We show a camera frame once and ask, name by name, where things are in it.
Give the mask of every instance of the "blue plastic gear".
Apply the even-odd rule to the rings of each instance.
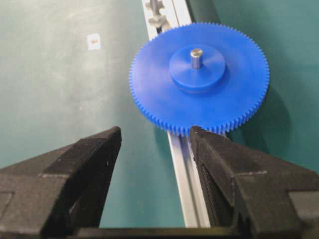
[[[193,69],[190,50],[203,49]],[[156,126],[189,135],[193,125],[225,133],[260,107],[269,85],[261,48],[244,33],[215,23],[193,23],[161,33],[134,58],[130,89],[141,113]]]

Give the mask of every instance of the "gear teeth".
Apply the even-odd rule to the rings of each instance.
[[[260,98],[258,99],[258,101],[254,104],[254,106],[252,108],[250,108],[247,112],[244,112],[243,115],[237,117],[236,119],[230,120],[229,122],[223,123],[221,125],[216,125],[216,126],[212,126],[211,128],[206,128],[206,130],[211,131],[213,133],[217,133],[217,134],[224,134],[225,132],[229,132],[230,130],[234,130],[236,128],[238,128],[239,126],[241,126],[242,124],[244,124],[246,121],[248,121],[259,109],[260,105],[263,103],[267,90],[269,88],[269,79],[270,79],[270,68],[269,68],[269,64],[266,58],[265,53],[263,52],[263,50],[261,49],[261,47],[251,38],[249,37],[247,34],[224,24],[220,24],[220,23],[212,23],[212,22],[196,22],[196,23],[192,23],[192,24],[188,24],[188,25],[182,25],[182,26],[178,26],[178,27],[173,27],[171,29],[168,29],[167,31],[165,31],[165,33],[168,33],[170,31],[174,31],[177,28],[185,28],[185,27],[189,27],[190,25],[215,25],[215,26],[219,26],[219,27],[226,27],[228,29],[231,29],[233,31],[236,31],[238,33],[240,33],[242,36],[246,37],[247,39],[249,39],[260,51],[260,53],[262,54],[262,57],[265,61],[265,70],[266,70],[266,82],[264,84],[264,89],[262,91],[262,95],[260,96]],[[178,127],[176,125],[172,125],[168,122],[164,122],[163,120],[158,119],[156,116],[154,116],[151,112],[147,111],[142,104],[139,102],[135,92],[134,92],[134,87],[133,87],[133,82],[132,82],[132,77],[133,77],[133,68],[134,65],[136,63],[137,57],[139,56],[139,54],[142,52],[142,50],[147,47],[149,44],[151,44],[155,39],[162,37],[165,33],[163,34],[159,34],[158,36],[154,37],[153,39],[151,39],[150,41],[148,41],[143,47],[141,47],[138,51],[138,53],[136,54],[136,56],[133,58],[132,63],[131,63],[131,67],[129,70],[129,88],[132,94],[132,98],[135,102],[135,104],[137,105],[137,107],[139,108],[139,111],[151,122],[153,122],[157,127],[169,131],[172,134],[175,135],[182,135],[182,136],[189,136],[190,133],[190,127],[184,128],[184,127]]]

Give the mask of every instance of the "green table surface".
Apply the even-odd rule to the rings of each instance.
[[[167,134],[137,110],[128,74],[148,41],[140,0],[0,1],[0,167],[118,125],[101,227],[183,227]],[[88,51],[98,33],[101,50]]]

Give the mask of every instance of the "white label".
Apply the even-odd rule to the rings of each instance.
[[[94,33],[87,36],[88,50],[99,50],[101,49],[101,38],[98,33]]]

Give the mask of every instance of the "black plastic part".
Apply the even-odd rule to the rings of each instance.
[[[134,229],[97,229],[83,228],[74,232],[68,239],[240,239],[242,238],[233,228],[134,228]]]
[[[0,238],[70,235],[97,226],[116,157],[118,127],[0,170]]]
[[[204,199],[208,209],[210,225],[212,227],[230,227],[233,223],[233,208],[228,204],[205,165],[198,165],[197,168],[205,195]]]
[[[234,223],[240,219],[254,237],[301,237],[304,225],[288,193],[319,191],[317,173],[196,126],[191,128],[190,141],[199,174],[211,176],[206,178],[210,184],[201,180],[208,211],[216,211],[210,203],[216,188],[209,185],[214,181],[224,203],[234,209]]]

